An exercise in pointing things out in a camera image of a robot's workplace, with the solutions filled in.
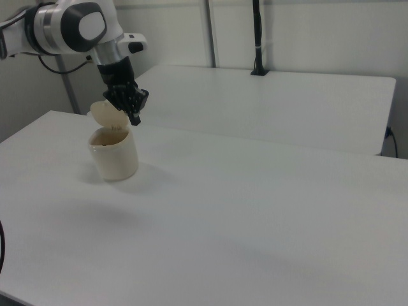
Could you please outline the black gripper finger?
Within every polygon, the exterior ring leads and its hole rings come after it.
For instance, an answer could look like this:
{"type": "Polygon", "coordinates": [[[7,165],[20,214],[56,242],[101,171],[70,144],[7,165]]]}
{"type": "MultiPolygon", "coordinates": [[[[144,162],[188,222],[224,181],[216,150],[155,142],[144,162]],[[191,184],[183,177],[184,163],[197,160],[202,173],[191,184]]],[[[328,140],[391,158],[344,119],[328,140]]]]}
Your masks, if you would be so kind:
{"type": "Polygon", "coordinates": [[[124,85],[114,85],[109,87],[103,97],[109,101],[117,110],[131,112],[132,105],[129,99],[127,87],[124,85]]]}
{"type": "Polygon", "coordinates": [[[131,89],[129,120],[132,126],[137,126],[141,123],[140,112],[145,107],[148,97],[149,91],[137,87],[131,89]]]}

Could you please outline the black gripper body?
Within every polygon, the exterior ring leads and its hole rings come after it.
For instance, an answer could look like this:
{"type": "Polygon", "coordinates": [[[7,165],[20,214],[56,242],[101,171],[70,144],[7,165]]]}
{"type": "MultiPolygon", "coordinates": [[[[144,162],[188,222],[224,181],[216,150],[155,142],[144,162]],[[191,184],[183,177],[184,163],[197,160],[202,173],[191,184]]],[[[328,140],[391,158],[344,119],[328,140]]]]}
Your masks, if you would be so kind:
{"type": "Polygon", "coordinates": [[[118,88],[138,87],[129,57],[125,57],[115,63],[97,65],[97,68],[109,91],[118,88]]]}

